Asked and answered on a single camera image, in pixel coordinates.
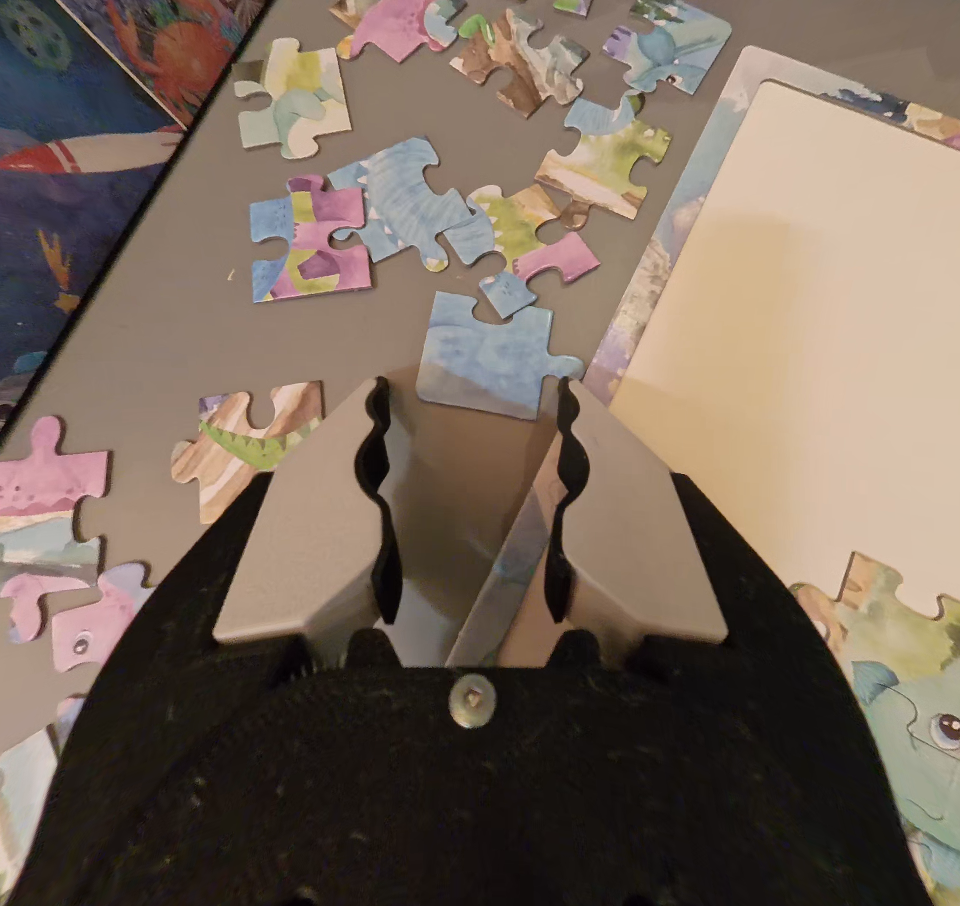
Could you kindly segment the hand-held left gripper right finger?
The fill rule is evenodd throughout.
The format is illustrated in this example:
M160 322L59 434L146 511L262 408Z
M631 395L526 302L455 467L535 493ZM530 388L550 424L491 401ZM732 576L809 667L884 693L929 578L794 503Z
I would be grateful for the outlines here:
M670 468L578 380L558 385L558 480L544 567L557 624L602 648L718 644L728 627Z

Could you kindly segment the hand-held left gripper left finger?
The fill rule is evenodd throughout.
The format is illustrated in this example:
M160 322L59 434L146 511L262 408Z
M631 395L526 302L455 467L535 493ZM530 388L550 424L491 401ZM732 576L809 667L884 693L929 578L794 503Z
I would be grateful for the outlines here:
M213 628L222 644L347 644L392 625L403 574L389 504L386 377L365 380L278 465Z

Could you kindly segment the green beige jigsaw piece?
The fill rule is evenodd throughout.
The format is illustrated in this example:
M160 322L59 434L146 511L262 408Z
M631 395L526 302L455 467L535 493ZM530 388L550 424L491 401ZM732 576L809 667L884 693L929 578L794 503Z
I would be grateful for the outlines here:
M320 381L281 385L270 391L273 416L264 428L249 419L251 394L204 396L198 402L198 434L171 454L171 475L198 483L198 520L213 524L259 473L272 472L323 420Z

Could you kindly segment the light blue jigsaw piece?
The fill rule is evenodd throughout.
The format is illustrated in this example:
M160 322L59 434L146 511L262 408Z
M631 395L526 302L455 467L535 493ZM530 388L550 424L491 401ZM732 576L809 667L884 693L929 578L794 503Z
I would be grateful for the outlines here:
M415 381L420 400L535 420L546 376L581 379L586 366L548 351L554 314L533 305L509 322L474 317L477 300L438 291Z

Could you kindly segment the yellow green eyed jigsaw piece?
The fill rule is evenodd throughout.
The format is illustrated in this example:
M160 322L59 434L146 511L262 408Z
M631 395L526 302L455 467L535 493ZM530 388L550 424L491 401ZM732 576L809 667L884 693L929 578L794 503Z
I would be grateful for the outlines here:
M842 659L884 751L924 746L958 760L958 600L937 596L925 615L898 598L902 583L893 567L850 555L838 596Z

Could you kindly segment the puzzle tray with painted border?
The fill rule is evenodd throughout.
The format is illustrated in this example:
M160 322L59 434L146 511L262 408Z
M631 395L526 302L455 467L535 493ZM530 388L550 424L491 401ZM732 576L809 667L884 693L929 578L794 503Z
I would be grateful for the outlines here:
M934 904L842 659L851 554L958 600L958 120L745 47L583 386L669 466L726 648L640 672L744 713L850 898Z

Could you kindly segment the pile of jigsaw pieces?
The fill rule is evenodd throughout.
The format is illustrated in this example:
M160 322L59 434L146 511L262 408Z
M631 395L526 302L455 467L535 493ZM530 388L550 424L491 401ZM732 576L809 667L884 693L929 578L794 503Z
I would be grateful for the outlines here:
M646 93L627 88L616 109L583 96L575 71L589 50L568 36L554 36L542 47L531 36L542 27L536 17L507 8L496 17L474 12L460 24L464 0L338 0L330 7L349 32L335 47L303 49L294 37L271 41L262 60L240 62L234 72L239 98L268 96L270 105L238 116L242 145L279 145L288 160L315 156L317 138L352 128L341 63L374 46L402 63L419 49L444 53L462 40L450 66L472 83L486 84L505 69L510 82L498 100L529 118L547 99L570 106L565 125L580 133L568 156L551 150L532 185L505 195L484 185L464 197L452 189L435 193L425 169L439 163L427 137L413 136L323 176L333 188L360 187L366 213L363 228L338 229L334 249L364 245L370 264L415 248L432 272L450 263L438 241L443 236L465 265L491 253L505 258L495 280L523 282L543 269L573 279L598 261L578 234L592 207L634 219L646 188L631 182L634 165L647 157L660 162L671 137L639 117Z

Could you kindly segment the blue dinosaur head jigsaw piece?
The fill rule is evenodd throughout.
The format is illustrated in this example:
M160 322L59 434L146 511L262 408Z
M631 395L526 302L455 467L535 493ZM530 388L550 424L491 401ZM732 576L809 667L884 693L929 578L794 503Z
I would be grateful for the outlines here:
M681 0L634 0L630 15L651 30L618 25L602 51L626 65L623 81L636 92L652 93L663 82L694 93L733 31L726 20Z

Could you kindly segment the illustrated puzzle box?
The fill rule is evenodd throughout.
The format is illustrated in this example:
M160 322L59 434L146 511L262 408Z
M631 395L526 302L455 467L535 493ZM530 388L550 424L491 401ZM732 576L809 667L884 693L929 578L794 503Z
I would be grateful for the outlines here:
M269 0L1 0L1 417Z

